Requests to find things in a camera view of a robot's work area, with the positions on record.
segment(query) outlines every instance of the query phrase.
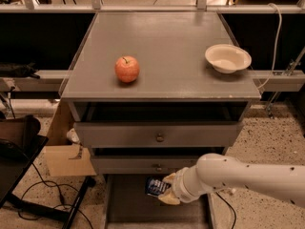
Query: floor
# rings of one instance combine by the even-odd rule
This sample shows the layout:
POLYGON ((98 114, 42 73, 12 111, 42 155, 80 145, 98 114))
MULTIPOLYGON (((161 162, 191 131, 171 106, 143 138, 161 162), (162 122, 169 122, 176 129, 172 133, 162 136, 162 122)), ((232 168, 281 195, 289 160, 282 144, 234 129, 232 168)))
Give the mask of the floor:
MULTIPOLYGON (((45 135, 51 124, 52 113, 56 110, 57 103, 37 101, 12 101, 16 116, 33 114, 41 124, 41 135, 45 135)), ((302 114, 289 101, 275 103, 273 113, 275 118, 268 118, 263 103, 254 104, 246 113, 244 128, 236 143, 229 148, 227 155, 237 157, 249 163, 273 163, 305 165, 305 119, 302 114)), ((43 179, 65 183, 79 188, 83 177, 50 177, 44 151, 35 160, 43 179)), ((105 183, 101 177, 95 177, 96 185, 89 189, 81 205, 83 212, 91 221, 92 227, 101 226, 104 208, 105 183)), ((40 181, 38 175, 31 167, 20 181, 14 193, 21 197, 24 192, 35 182, 40 181)), ((74 191, 63 187, 67 203, 71 203, 74 191)), ((292 204, 269 198, 246 189, 236 189, 231 195, 231 190, 226 190, 220 195, 231 203, 236 211, 237 220, 235 229, 252 228, 294 228, 301 229, 305 223, 305 210, 292 204)), ((37 185, 25 196, 28 201, 42 203, 48 206, 60 204, 56 189, 44 185, 37 185)), ((227 204, 212 195, 213 210, 217 229, 231 228, 234 215, 227 204)), ((50 219, 23 220, 18 217, 17 211, 9 204, 0 210, 1 228, 61 228, 62 224, 50 219)), ((72 228, 90 228, 86 219, 78 213, 72 228)))

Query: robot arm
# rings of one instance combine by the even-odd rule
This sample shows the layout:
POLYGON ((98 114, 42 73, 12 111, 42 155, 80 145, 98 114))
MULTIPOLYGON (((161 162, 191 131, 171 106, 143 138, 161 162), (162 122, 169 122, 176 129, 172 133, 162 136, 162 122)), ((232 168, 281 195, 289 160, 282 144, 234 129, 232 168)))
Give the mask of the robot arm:
POLYGON ((172 178, 167 195, 186 203, 204 194, 243 187, 305 208, 305 166, 250 164, 229 156, 207 154, 172 178))

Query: gray tabletop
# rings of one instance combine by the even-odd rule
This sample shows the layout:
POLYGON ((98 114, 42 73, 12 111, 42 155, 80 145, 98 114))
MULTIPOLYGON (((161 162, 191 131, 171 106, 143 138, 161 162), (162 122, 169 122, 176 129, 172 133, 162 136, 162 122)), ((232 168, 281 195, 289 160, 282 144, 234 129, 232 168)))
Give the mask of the gray tabletop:
POLYGON ((214 44, 232 44, 214 12, 100 12, 62 98, 258 99, 247 70, 223 74, 207 62, 205 50, 214 44), (140 75, 129 84, 114 72, 124 55, 140 65, 140 75))

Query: bowl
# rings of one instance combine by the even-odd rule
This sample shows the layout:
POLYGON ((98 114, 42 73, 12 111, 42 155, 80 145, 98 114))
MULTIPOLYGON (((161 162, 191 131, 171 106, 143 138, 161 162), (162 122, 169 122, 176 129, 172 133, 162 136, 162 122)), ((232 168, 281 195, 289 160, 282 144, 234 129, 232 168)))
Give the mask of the bowl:
POLYGON ((220 73, 234 73, 251 65, 249 54, 233 45, 217 44, 209 47, 205 53, 206 59, 220 73))

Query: black bag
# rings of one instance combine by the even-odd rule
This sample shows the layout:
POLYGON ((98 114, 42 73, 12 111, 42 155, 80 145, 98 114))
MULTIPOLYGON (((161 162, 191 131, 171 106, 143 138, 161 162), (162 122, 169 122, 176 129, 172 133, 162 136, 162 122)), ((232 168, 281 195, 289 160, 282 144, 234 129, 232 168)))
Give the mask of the black bag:
POLYGON ((0 62, 0 77, 33 77, 39 79, 40 76, 35 74, 38 70, 33 67, 34 64, 0 62))
POLYGON ((14 159, 27 158, 31 143, 40 128, 39 120, 32 115, 0 119, 0 156, 14 159))

